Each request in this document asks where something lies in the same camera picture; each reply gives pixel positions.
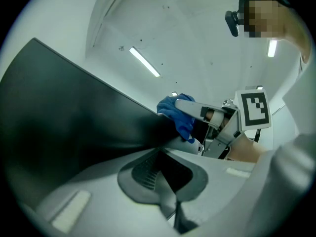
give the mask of white cloth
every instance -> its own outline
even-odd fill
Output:
[[[300,62],[298,78],[283,96],[296,124],[296,134],[316,132],[316,59],[315,46],[307,64]]]

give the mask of ceiling light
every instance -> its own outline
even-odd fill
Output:
[[[268,50],[268,56],[274,57],[276,53],[277,48],[277,41],[276,40],[270,40],[269,42],[269,50]]]
[[[148,70],[150,72],[152,72],[154,74],[155,77],[159,77],[160,74],[157,72],[156,69],[154,69],[154,67],[152,65],[150,65],[150,63],[141,55],[141,53],[134,47],[131,47],[129,50],[141,63],[143,63],[145,65],[146,68],[148,68]]]

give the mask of black panel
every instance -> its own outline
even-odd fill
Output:
[[[31,207],[92,164],[177,135],[168,118],[37,39],[17,54],[0,83],[0,151],[14,172],[12,185]]]

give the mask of white ceiling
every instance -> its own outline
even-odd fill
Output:
[[[237,5],[238,0],[117,0],[91,52],[157,103],[176,91],[221,104],[237,89],[260,84],[267,66],[266,39],[242,32],[235,38],[228,29],[225,12]],[[132,46],[159,78],[129,52]]]

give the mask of headset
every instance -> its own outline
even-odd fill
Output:
[[[238,37],[239,35],[239,25],[241,25],[241,20],[238,19],[238,11],[226,11],[225,13],[225,20],[229,27],[229,30],[231,30],[231,33],[234,37]]]

